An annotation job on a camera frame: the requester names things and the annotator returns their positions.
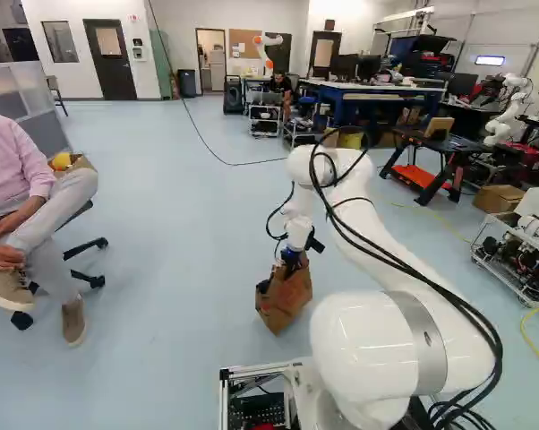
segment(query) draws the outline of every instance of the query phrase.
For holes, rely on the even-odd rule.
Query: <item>refrigerator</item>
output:
[[[212,91],[223,91],[226,78],[226,53],[223,49],[214,49],[208,54]]]

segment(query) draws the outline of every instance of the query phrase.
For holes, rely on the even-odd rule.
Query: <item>gray pants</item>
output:
[[[56,181],[48,201],[10,235],[0,238],[0,245],[10,245],[27,255],[27,274],[50,296],[62,304],[73,301],[79,285],[63,261],[63,252],[51,236],[97,191],[98,175],[79,168]],[[25,198],[17,198],[0,209],[0,217],[16,211]]]

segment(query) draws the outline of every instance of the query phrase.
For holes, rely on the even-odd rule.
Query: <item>blue workbench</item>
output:
[[[301,79],[300,84],[318,95],[318,103],[335,103],[333,125],[344,124],[358,106],[388,103],[424,105],[429,116],[439,110],[443,88],[412,88],[397,85],[372,86],[359,83],[326,82],[314,79]]]

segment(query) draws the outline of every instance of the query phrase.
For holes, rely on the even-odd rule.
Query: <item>white robotic arm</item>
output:
[[[533,88],[530,88],[528,92],[526,92],[528,87],[531,87],[532,84],[530,79],[520,78],[513,73],[507,73],[504,78],[504,85],[509,90],[519,87],[520,91],[510,98],[509,107],[502,115],[494,118],[492,121],[486,124],[486,131],[492,133],[492,135],[484,138],[483,143],[486,146],[494,146],[502,139],[509,137],[511,130],[510,125],[507,123],[510,123],[517,117],[518,111],[524,103],[524,100],[527,100],[528,103],[532,102],[530,96]]]
[[[358,150],[320,147],[318,151],[330,156],[337,172],[346,171],[361,155]],[[283,209],[287,247],[292,251],[303,250],[312,231],[311,153],[312,147],[301,146],[287,161],[295,181],[293,198]],[[330,161],[316,157],[314,166],[320,183],[329,184],[333,178]],[[371,160],[364,156],[341,182],[326,188],[330,190],[329,203],[337,205],[337,215],[355,232],[460,297],[431,266],[386,230],[365,187],[374,171]],[[344,233],[375,251],[346,229]],[[339,249],[383,288],[379,292],[334,294],[324,299],[312,316],[315,366],[353,426],[389,429],[404,416],[411,396],[472,389],[491,375],[491,349],[449,301],[424,282],[359,251],[336,229],[333,236]]]
[[[264,76],[271,76],[273,74],[273,60],[266,54],[265,47],[275,47],[284,43],[284,38],[278,35],[276,38],[269,38],[267,36],[256,36],[253,38],[253,44],[258,48],[258,54],[260,55],[263,65],[266,69]]]

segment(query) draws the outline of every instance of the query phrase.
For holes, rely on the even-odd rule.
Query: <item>tan shoe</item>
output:
[[[77,298],[69,305],[63,305],[63,336],[69,347],[81,345],[87,332],[82,308],[82,297]]]
[[[35,299],[21,282],[21,274],[17,271],[0,271],[0,307],[29,312],[34,305]]]

